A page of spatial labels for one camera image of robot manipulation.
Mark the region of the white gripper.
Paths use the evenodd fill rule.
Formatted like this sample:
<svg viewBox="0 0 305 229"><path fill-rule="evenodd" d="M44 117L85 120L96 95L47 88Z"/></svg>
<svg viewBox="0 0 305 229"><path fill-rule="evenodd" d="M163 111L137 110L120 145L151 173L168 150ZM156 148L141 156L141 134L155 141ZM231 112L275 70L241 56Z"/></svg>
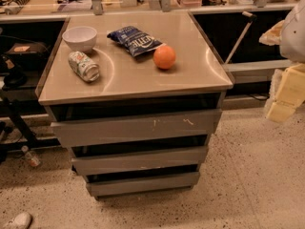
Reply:
<svg viewBox="0 0 305 229"><path fill-rule="evenodd" d="M282 123L305 101L305 0L300 0L281 20L259 37L267 46L279 45L280 54L294 62L284 71L276 69L265 104L267 119Z"/></svg>

